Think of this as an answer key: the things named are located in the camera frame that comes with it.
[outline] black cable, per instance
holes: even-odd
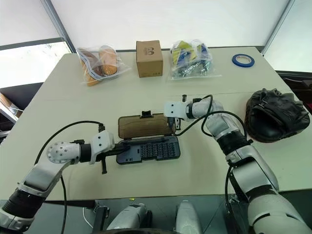
[[[173,134],[174,136],[176,136],[176,137],[181,136],[183,133],[185,133],[187,130],[189,130],[194,124],[196,124],[197,122],[199,122],[199,121],[200,121],[201,119],[203,119],[204,117],[205,117],[205,116],[202,116],[202,117],[196,119],[193,123],[191,123],[189,126],[187,126],[186,129],[184,129],[182,132],[180,132],[180,133],[178,133],[178,134],[172,132],[172,134]]]
[[[83,120],[83,121],[78,121],[78,122],[73,122],[71,124],[68,124],[66,125],[65,127],[61,128],[60,130],[58,130],[56,133],[54,133],[46,142],[45,144],[42,146],[42,148],[40,149],[38,155],[37,155],[37,158],[36,158],[36,161],[35,161],[35,164],[36,165],[38,162],[39,162],[39,159],[40,159],[40,156],[44,150],[44,148],[47,146],[47,144],[49,144],[49,142],[57,135],[59,134],[60,132],[64,131],[66,128],[69,128],[70,126],[73,126],[73,125],[76,125],[76,124],[80,124],[80,123],[96,123],[98,124],[99,126],[104,126],[102,123],[100,122],[97,122],[97,121],[91,121],[91,120]]]
[[[229,194],[228,194],[229,178],[230,178],[230,174],[231,174],[232,168],[233,168],[232,166],[229,166],[228,172],[226,173],[225,188],[224,188],[224,192],[225,192],[225,205],[226,205],[227,212],[229,214],[233,214],[233,210],[232,210],[232,207],[231,207],[230,202],[229,202]]]
[[[104,124],[97,122],[97,121],[92,121],[92,120],[83,120],[83,121],[77,121],[77,122],[73,122],[71,124],[66,125],[65,127],[61,128],[60,130],[58,130],[56,133],[54,133],[42,146],[42,148],[40,149],[35,164],[36,165],[39,162],[39,159],[41,157],[41,154],[44,150],[44,148],[49,144],[49,142],[60,132],[64,131],[66,128],[69,128],[70,126],[76,125],[76,124],[80,124],[80,123],[95,123],[98,124],[98,129],[99,131],[104,130]],[[66,216],[67,216],[67,196],[66,196],[66,187],[65,187],[65,183],[64,183],[64,179],[63,176],[61,175],[60,180],[62,182],[62,187],[63,187],[63,192],[64,192],[64,217],[63,217],[63,224],[62,224],[62,230],[61,230],[61,234],[64,233],[65,230],[65,224],[66,224]]]
[[[63,191],[64,191],[64,217],[63,217],[62,230],[60,233],[64,234],[65,224],[66,224],[66,216],[67,216],[67,196],[66,196],[66,187],[65,187],[65,183],[64,183],[64,179],[63,179],[62,175],[60,177],[60,180],[62,182]]]
[[[237,220],[236,220],[236,218],[234,216],[234,212],[233,212],[232,206],[231,206],[230,201],[229,201],[228,185],[229,185],[229,178],[230,178],[230,174],[232,172],[232,168],[233,168],[232,166],[229,166],[228,172],[226,173],[226,177],[225,177],[225,186],[224,186],[225,206],[227,208],[228,215],[230,216],[230,218],[233,219],[233,224],[234,224],[236,233],[242,233],[241,227],[237,223]]]
[[[205,135],[207,135],[207,136],[209,136],[209,137],[213,137],[213,135],[207,133],[207,132],[204,130],[204,126],[205,126],[206,120],[207,120],[207,118],[208,118],[208,116],[209,116],[209,112],[210,112],[210,110],[211,110],[211,108],[212,108],[212,106],[213,106],[213,99],[214,99],[212,95],[207,95],[207,96],[205,96],[204,98],[208,98],[208,97],[210,97],[210,103],[209,103],[208,111],[207,111],[207,113],[206,113],[206,115],[205,115],[204,121],[203,121],[202,124],[201,124],[201,131],[203,132],[203,134],[205,134]]]
[[[205,98],[209,98],[209,97],[210,97],[210,103],[209,103],[209,107],[208,107],[207,113],[209,113],[210,110],[211,110],[211,108],[212,108],[212,105],[213,105],[213,96],[212,96],[211,94],[209,94],[209,95],[207,95],[207,96],[205,96],[205,97],[203,98],[203,99],[205,99]],[[172,132],[172,134],[173,134],[174,136],[176,136],[176,137],[179,137],[180,135],[182,135],[183,133],[185,133],[187,130],[189,130],[194,124],[198,123],[201,119],[203,119],[203,118],[205,118],[205,117],[206,117],[206,116],[202,116],[202,117],[196,119],[193,123],[191,123],[189,126],[187,126],[186,129],[184,129],[182,132],[180,132],[180,133],[178,133],[178,134]],[[212,137],[212,135],[206,133],[205,131],[204,131],[204,134],[206,134],[206,135]]]

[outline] white wall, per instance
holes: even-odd
[[[0,45],[58,37],[40,0],[0,0]]]
[[[75,47],[108,43],[133,49],[136,40],[180,39],[208,46],[264,45],[287,0],[52,0]]]
[[[312,1],[296,0],[264,55],[275,70],[312,72]]]

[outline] bread roll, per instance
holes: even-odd
[[[113,75],[117,72],[116,51],[107,46],[102,46],[98,51],[99,59],[102,62],[102,70],[106,75]]]
[[[97,57],[95,57],[95,56],[94,56],[91,52],[89,52],[89,51],[86,51],[86,50],[83,50],[83,49],[79,49],[79,51],[84,55],[84,57],[85,57],[86,59],[89,60],[92,70],[93,70],[96,74],[98,74],[99,76],[104,76],[104,75],[103,75],[103,71],[102,71],[102,66],[100,66],[99,60],[97,59]],[[85,77],[86,77],[87,85],[88,85],[88,86],[92,86],[92,85],[95,85],[95,84],[99,83],[100,81],[94,79],[94,78],[90,75],[90,72],[89,72],[89,70],[88,70],[88,67],[87,67],[87,65],[84,63],[84,61],[80,59],[80,63],[81,63],[81,66],[82,66],[83,73],[84,73],[84,75],[85,75]]]

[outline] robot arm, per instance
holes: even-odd
[[[164,115],[185,121],[207,115],[211,97],[186,102],[166,102]],[[256,234],[301,233],[312,234],[299,213],[284,197],[278,194],[278,182],[273,171],[242,135],[229,114],[221,113],[223,106],[212,101],[206,127],[233,167],[230,182],[238,199],[249,202],[248,220]]]
[[[47,150],[47,159],[42,159],[19,183],[6,204],[0,209],[0,231],[24,232],[34,220],[37,210],[46,200],[62,171],[78,162],[105,160],[115,155],[114,136],[108,131],[96,134],[90,144],[57,142]]]

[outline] plastic bag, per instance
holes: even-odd
[[[96,48],[77,48],[77,54],[83,70],[83,79],[88,86],[95,85],[102,80],[113,79],[130,70],[116,51],[108,45]]]
[[[171,76],[173,80],[216,77],[213,57],[200,40],[175,42],[171,48]]]

